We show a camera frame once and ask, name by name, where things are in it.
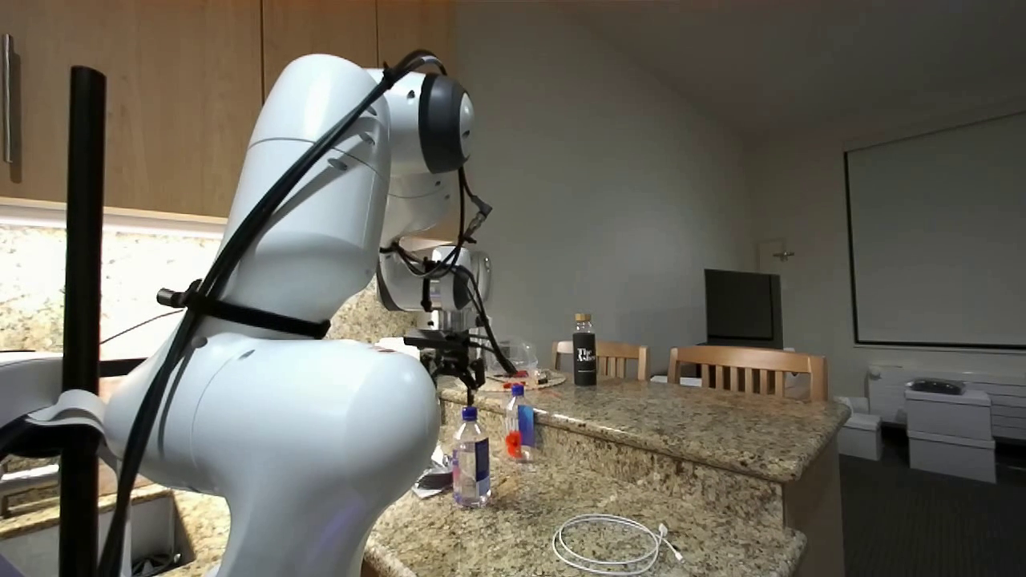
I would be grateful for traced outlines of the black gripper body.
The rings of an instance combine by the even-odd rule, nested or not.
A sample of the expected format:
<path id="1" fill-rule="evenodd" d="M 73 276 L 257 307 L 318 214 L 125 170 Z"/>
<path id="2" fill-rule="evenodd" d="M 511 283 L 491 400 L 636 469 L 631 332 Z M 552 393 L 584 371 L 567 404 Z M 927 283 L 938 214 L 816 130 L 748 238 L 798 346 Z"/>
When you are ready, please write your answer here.
<path id="1" fill-rule="evenodd" d="M 469 331 L 430 331 L 422 362 L 433 374 L 483 374 L 483 346 Z"/>

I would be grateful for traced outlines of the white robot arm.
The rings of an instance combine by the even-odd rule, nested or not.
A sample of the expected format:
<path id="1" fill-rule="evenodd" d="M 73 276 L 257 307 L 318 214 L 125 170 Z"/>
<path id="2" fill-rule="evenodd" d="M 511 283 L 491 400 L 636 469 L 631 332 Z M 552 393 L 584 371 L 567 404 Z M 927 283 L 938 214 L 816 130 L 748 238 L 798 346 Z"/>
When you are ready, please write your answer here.
<path id="1" fill-rule="evenodd" d="M 168 342 L 101 398 L 69 390 L 3 426 L 97 432 L 116 472 L 215 495 L 232 532 L 215 577 L 355 577 L 376 519 L 436 445 L 433 371 L 326 332 L 414 204 L 462 179 L 471 98 L 430 50 L 395 67 L 303 54 L 254 124 L 229 234 L 168 301 Z"/>

